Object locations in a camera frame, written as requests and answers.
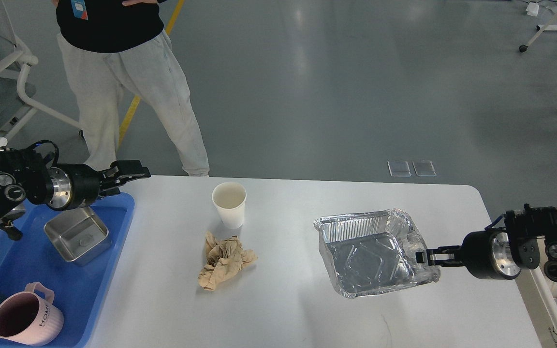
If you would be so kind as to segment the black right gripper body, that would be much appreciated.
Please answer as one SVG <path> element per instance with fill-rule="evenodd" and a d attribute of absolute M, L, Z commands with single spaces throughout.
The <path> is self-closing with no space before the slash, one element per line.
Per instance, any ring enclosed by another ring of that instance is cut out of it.
<path fill-rule="evenodd" d="M 506 232 L 469 233 L 461 245 L 461 262 L 477 279 L 514 280 L 520 275 Z"/>

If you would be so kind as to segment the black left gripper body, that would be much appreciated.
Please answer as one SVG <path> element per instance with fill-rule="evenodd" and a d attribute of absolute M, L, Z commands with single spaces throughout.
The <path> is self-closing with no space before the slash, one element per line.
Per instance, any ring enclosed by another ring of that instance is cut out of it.
<path fill-rule="evenodd" d="M 62 164 L 47 170 L 53 194 L 46 205 L 55 211 L 68 211 L 92 205 L 101 198 L 104 172 L 84 164 Z"/>

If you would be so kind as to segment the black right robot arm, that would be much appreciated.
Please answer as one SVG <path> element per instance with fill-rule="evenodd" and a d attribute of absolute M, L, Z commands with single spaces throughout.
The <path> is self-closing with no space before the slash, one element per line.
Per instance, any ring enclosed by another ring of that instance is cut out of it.
<path fill-rule="evenodd" d="M 507 211 L 482 231 L 465 236 L 461 245 L 416 253 L 427 266 L 465 267 L 477 279 L 513 280 L 523 269 L 540 265 L 539 240 L 547 257 L 544 275 L 557 283 L 557 206 Z"/>

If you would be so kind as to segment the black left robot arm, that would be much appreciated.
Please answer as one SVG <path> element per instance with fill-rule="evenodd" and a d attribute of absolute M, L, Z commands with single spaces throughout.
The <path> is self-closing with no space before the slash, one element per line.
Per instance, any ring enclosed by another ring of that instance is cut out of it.
<path fill-rule="evenodd" d="M 96 171 L 85 164 L 59 162 L 59 147 L 40 154 L 41 140 L 25 148 L 0 147 L 0 230 L 18 241 L 23 234 L 14 221 L 23 215 L 22 203 L 44 204 L 53 211 L 69 211 L 120 194 L 129 181 L 150 178 L 138 160 L 117 160 Z"/>

